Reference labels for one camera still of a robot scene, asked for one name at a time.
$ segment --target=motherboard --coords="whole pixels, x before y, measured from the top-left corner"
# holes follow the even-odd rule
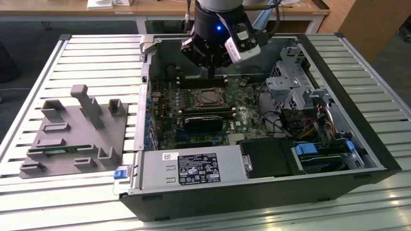
[[[235,145],[236,141],[267,137],[259,114],[256,83],[244,77],[202,82],[154,83],[154,109],[159,149]]]

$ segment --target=green circuit board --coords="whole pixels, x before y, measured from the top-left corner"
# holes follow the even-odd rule
[[[267,128],[260,119],[255,102],[255,86],[242,85],[240,77],[228,77],[226,88],[214,89],[223,93],[224,104],[235,107],[234,119],[223,121],[223,129],[214,133],[188,134],[180,129],[183,124],[178,112],[184,107],[195,109],[198,107],[195,96],[199,91],[207,89],[179,89],[172,83],[160,87],[164,95],[164,110],[158,113],[156,122],[159,127],[159,149],[168,150],[178,148],[179,145],[208,142],[212,146],[228,145],[228,134],[242,133],[246,139],[267,137]]]

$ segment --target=office floor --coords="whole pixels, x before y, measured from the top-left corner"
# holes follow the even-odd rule
[[[134,22],[54,22],[44,30],[39,22],[0,22],[0,41],[22,70],[19,78],[0,89],[30,89],[42,72],[62,34],[135,34]],[[411,43],[398,35],[391,39],[372,66],[406,103],[411,105]],[[0,141],[18,115],[30,90],[0,90]]]

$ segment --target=sticker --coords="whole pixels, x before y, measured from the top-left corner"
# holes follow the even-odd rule
[[[176,160],[179,153],[163,153],[163,160]]]
[[[179,158],[180,185],[220,182],[218,155],[215,153],[182,155]]]
[[[55,150],[55,151],[46,151],[44,154],[58,154],[58,153],[66,153],[64,150]]]
[[[116,11],[115,14],[134,14],[132,11]]]

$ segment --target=metal bracket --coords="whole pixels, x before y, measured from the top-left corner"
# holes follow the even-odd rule
[[[162,40],[155,40],[154,35],[143,35],[140,38],[140,50],[142,54],[148,54],[155,50],[155,45],[160,43]]]

